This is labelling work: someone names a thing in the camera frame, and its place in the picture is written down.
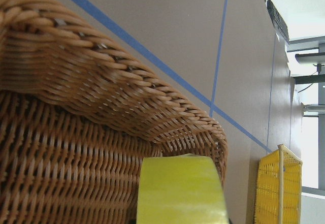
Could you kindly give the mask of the black keyboard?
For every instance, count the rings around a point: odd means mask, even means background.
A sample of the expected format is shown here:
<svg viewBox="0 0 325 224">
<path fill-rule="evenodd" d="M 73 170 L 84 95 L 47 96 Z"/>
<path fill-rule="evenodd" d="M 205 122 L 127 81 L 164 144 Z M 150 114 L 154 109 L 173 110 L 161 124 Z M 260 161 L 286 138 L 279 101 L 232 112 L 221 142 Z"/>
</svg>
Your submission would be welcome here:
<svg viewBox="0 0 325 224">
<path fill-rule="evenodd" d="M 283 17 L 276 9 L 275 5 L 271 0 L 267 0 L 267 10 L 271 18 L 274 28 L 281 34 L 284 40 L 289 44 L 289 33 L 287 24 L 285 23 Z"/>
</svg>

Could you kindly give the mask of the clear yellowish tape roll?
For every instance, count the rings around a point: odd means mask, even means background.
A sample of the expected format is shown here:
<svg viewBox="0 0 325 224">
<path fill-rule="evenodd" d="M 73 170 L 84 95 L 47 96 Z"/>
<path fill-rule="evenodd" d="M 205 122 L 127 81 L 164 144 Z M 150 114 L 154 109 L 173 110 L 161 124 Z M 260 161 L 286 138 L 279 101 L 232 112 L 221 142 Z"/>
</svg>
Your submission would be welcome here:
<svg viewBox="0 0 325 224">
<path fill-rule="evenodd" d="M 194 154 L 143 159 L 137 223 L 229 223 L 211 158 Z"/>
</svg>

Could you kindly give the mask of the yellow woven basket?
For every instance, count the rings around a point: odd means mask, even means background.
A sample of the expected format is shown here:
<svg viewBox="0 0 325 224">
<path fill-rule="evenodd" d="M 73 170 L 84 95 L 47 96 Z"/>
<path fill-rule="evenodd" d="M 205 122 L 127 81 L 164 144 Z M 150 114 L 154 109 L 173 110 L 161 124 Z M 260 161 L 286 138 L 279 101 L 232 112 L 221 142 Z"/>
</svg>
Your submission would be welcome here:
<svg viewBox="0 0 325 224">
<path fill-rule="evenodd" d="M 285 145 L 258 165 L 254 223 L 300 223 L 302 161 Z"/>
</svg>

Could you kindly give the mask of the brown wicker basket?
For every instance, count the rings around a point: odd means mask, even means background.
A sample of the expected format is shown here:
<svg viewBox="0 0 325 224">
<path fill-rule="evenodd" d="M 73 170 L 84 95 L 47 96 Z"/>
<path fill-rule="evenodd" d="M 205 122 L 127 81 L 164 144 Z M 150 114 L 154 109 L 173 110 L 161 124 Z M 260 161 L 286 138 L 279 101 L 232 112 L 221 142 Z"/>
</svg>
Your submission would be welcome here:
<svg viewBox="0 0 325 224">
<path fill-rule="evenodd" d="M 56 0 L 1 0 L 1 223 L 130 223 L 142 160 L 223 128 Z"/>
</svg>

